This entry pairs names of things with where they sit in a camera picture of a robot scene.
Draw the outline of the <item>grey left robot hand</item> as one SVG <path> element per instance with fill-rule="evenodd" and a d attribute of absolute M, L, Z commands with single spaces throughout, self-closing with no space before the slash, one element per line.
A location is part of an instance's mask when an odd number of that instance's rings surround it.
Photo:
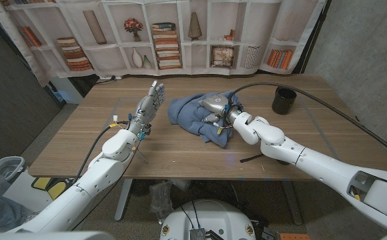
<path fill-rule="evenodd" d="M 151 85 L 148 94 L 137 104 L 134 115 L 126 129 L 138 137 L 142 134 L 149 135 L 152 120 L 156 112 L 165 100 L 165 87 L 157 80 Z"/>

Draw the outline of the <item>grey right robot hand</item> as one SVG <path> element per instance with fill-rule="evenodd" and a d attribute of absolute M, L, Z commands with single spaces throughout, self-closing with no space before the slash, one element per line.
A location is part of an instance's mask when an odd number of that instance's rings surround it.
<path fill-rule="evenodd" d="M 229 105 L 228 98 L 222 94 L 212 95 L 204 100 L 198 101 L 198 105 L 205 107 L 211 113 L 202 119 L 206 123 L 217 123 L 223 120 L 224 123 L 232 124 L 242 113 L 239 105 Z"/>

